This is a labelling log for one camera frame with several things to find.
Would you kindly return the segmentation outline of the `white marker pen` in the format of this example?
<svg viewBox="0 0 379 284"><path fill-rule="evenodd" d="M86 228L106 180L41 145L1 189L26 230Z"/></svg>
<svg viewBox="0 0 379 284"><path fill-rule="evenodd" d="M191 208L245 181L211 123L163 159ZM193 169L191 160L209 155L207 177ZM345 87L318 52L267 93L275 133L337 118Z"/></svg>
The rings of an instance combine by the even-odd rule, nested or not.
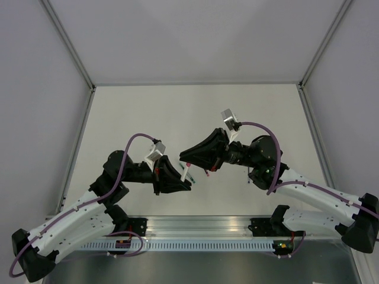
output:
<svg viewBox="0 0 379 284"><path fill-rule="evenodd" d="M189 171L189 168L190 167L186 167L186 164L183 168L183 173L182 173L182 176L181 176L181 181L184 182L186 180L186 177L187 177L187 174L188 174L188 171Z"/></svg>

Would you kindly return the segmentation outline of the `green gel pen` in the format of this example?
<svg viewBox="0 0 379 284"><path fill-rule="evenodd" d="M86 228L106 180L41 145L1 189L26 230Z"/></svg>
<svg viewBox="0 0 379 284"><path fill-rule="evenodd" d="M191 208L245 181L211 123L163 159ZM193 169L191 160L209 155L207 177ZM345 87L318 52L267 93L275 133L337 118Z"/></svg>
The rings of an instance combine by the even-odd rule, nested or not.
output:
<svg viewBox="0 0 379 284"><path fill-rule="evenodd" d="M183 162L179 162L179 165L180 165L182 173L183 173L183 168L184 168L185 164ZM190 173L190 168L189 168L186 179L190 180L192 183L196 183L195 179L193 178L193 176Z"/></svg>

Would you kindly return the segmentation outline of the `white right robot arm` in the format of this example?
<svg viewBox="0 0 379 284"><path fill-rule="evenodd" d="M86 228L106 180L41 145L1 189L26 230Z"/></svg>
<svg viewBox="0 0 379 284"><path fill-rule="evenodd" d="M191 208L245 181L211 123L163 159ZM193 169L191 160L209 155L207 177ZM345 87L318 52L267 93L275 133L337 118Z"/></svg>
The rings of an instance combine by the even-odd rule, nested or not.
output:
<svg viewBox="0 0 379 284"><path fill-rule="evenodd" d="M348 247L372 253L378 243L378 198L370 193L361 197L323 187L281 162L278 140L260 135L249 145L231 141L222 128L205 140L184 150L179 159L209 172L222 165L250 168L249 179L267 194L281 193L314 207L302 211L278 205L268 219L268 232L278 237L320 234L340 237Z"/></svg>

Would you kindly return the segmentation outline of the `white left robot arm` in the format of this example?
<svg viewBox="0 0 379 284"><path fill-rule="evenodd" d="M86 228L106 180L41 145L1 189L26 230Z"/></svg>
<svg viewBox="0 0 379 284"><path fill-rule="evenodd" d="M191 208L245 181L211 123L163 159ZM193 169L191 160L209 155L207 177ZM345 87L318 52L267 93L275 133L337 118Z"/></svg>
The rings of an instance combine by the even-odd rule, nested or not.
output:
<svg viewBox="0 0 379 284"><path fill-rule="evenodd" d="M31 283L47 276L68 254L102 236L123 235L131 227L129 216L118 205L129 189L126 182L149 183L155 195L190 191L168 156L135 163L122 150L112 152L103 171L78 200L32 230L19 229L11 236L15 260Z"/></svg>

